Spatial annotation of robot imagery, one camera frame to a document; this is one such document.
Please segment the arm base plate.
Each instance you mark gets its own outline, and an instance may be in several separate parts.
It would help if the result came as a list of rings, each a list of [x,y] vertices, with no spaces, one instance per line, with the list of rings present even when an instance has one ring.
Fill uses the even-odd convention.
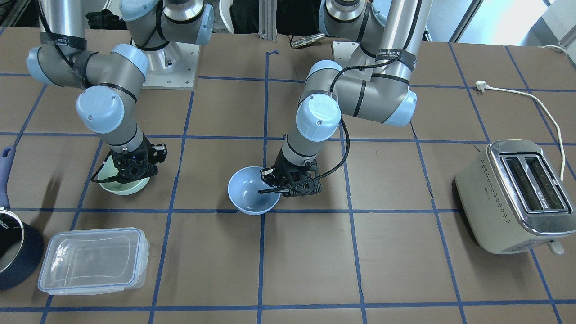
[[[333,41],[333,59],[337,62],[347,62],[350,60],[352,53],[359,47],[358,42]]]
[[[145,90],[194,90],[202,46],[171,42],[157,51],[144,51],[149,60]]]

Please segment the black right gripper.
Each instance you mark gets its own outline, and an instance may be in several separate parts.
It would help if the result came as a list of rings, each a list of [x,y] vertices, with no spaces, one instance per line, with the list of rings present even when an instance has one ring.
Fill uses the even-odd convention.
[[[144,137],[142,143],[128,152],[122,153],[111,151],[112,163],[117,169],[117,174],[111,177],[112,182],[130,183],[140,179],[150,178],[158,174],[158,163],[163,163],[167,157],[165,143],[153,145],[148,138]]]

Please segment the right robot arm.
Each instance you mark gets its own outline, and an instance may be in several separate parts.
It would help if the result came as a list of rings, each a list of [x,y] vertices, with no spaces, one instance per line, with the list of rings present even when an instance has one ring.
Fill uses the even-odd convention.
[[[175,43],[206,45],[214,8],[203,0],[122,0],[120,10],[132,45],[110,54],[87,49],[80,0],[37,0],[41,46],[31,49],[30,74],[52,86],[80,88],[76,112],[110,147],[117,170],[104,183],[132,183],[155,176],[165,161],[165,144],[153,145],[133,112],[149,70],[149,58]]]

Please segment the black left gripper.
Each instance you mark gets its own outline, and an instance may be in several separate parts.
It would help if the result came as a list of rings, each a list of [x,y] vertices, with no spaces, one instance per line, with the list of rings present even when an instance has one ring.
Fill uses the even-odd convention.
[[[283,187],[293,186],[293,189],[283,192],[284,197],[297,197],[319,194],[322,191],[322,185],[319,180],[307,184],[299,184],[317,176],[319,169],[317,161],[311,160],[304,166],[292,164],[282,151],[276,156],[272,168],[261,169],[261,180],[267,186]]]

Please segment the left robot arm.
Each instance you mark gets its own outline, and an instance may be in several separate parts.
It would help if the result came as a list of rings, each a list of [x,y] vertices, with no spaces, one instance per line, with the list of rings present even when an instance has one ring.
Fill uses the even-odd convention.
[[[316,156],[339,126],[342,115],[403,127],[415,112],[416,93],[409,88],[432,2],[393,0],[324,0],[319,30],[358,43],[350,65],[323,60],[305,79],[294,125],[272,167],[261,170],[260,194],[285,197],[321,192]]]

